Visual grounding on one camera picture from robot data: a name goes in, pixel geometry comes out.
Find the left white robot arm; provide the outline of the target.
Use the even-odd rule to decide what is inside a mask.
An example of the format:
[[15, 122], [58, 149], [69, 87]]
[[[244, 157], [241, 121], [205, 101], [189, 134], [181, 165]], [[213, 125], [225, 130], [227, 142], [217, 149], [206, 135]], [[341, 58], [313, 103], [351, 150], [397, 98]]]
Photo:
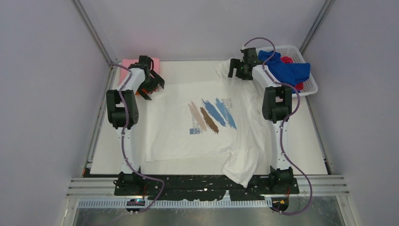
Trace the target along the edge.
[[110, 66], [127, 72], [127, 76], [116, 89], [106, 92], [106, 107], [109, 123], [120, 131], [122, 162], [132, 171], [131, 174], [120, 172], [114, 184], [117, 189], [126, 187], [133, 195], [147, 195], [149, 187], [146, 182], [158, 182], [160, 183], [158, 196], [160, 196], [165, 189], [165, 182], [144, 175], [134, 168], [132, 158], [128, 158], [127, 155], [125, 140], [128, 137], [128, 131], [138, 123], [139, 119], [136, 93], [145, 100], [151, 100], [149, 93], [158, 87], [163, 88], [165, 81], [154, 71], [154, 60], [149, 56], [140, 56], [138, 62], [128, 67], [116, 63], [111, 63]]

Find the white printed t shirt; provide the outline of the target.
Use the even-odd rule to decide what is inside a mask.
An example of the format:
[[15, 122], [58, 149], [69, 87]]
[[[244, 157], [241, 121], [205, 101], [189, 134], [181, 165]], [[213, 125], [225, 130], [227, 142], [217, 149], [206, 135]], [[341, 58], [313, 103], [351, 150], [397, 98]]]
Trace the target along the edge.
[[146, 105], [147, 162], [227, 156], [220, 173], [247, 187], [264, 158], [268, 126], [253, 81], [227, 62], [163, 62], [166, 84]]

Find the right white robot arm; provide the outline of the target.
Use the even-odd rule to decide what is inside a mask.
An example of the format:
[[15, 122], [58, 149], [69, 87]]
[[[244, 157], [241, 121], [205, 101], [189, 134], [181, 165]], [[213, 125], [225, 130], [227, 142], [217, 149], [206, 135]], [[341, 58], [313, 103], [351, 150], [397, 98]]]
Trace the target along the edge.
[[294, 174], [287, 159], [287, 123], [293, 111], [292, 86], [279, 66], [285, 66], [275, 51], [257, 51], [243, 48], [242, 59], [230, 60], [228, 77], [254, 80], [263, 89], [262, 115], [271, 130], [272, 157], [267, 186], [274, 193], [281, 193], [291, 186]]

